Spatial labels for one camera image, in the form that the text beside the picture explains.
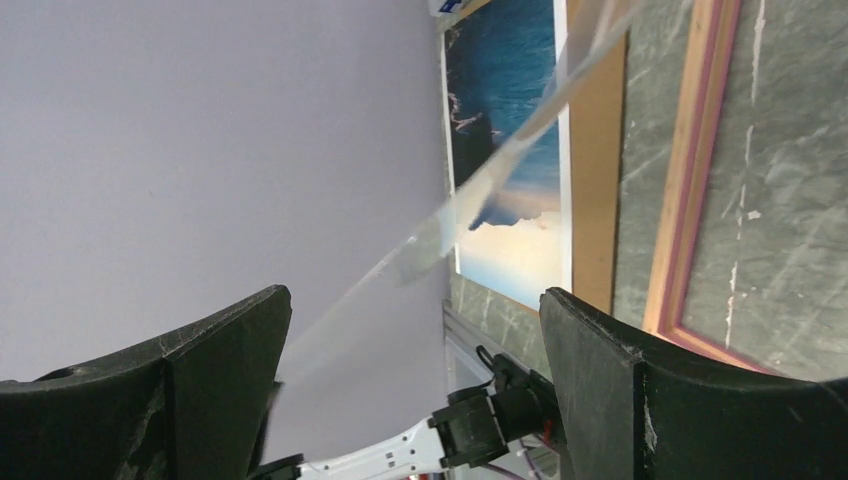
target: wooden frame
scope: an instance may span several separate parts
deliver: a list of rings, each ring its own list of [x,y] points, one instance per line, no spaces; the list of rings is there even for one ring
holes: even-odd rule
[[[695,0],[642,328],[707,357],[764,371],[682,325],[741,0]]]
[[[585,1],[591,0],[566,2],[569,22]],[[627,37],[595,66],[569,102],[572,292],[606,314],[612,314],[615,287]]]

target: ocean poster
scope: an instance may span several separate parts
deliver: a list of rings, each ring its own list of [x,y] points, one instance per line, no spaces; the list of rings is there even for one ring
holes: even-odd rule
[[[564,36],[554,28],[565,26],[565,0],[558,2],[561,11],[552,0],[492,0],[445,32],[454,188],[538,105]],[[566,112],[460,237],[458,273],[534,310],[547,288],[570,290],[570,178]]]

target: purple wire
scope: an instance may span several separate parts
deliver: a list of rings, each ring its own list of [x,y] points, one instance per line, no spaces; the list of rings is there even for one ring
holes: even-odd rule
[[[489,470],[490,472],[499,473],[506,478],[511,478],[512,480],[524,480],[523,478],[521,478],[521,476],[516,475],[516,474],[510,472],[509,470],[507,470],[505,468],[501,468],[497,465],[492,465],[491,463],[487,463],[485,465],[480,465],[480,468],[485,468],[486,470]]]
[[[519,438],[518,444],[521,445],[521,449],[524,450],[522,456],[525,460],[527,460],[527,466],[530,467],[530,473],[533,474],[533,477],[536,480],[542,480],[542,476],[539,475],[539,467],[537,467],[536,464],[533,462],[533,459],[530,458],[530,450],[527,448],[527,445],[524,444],[524,440]]]

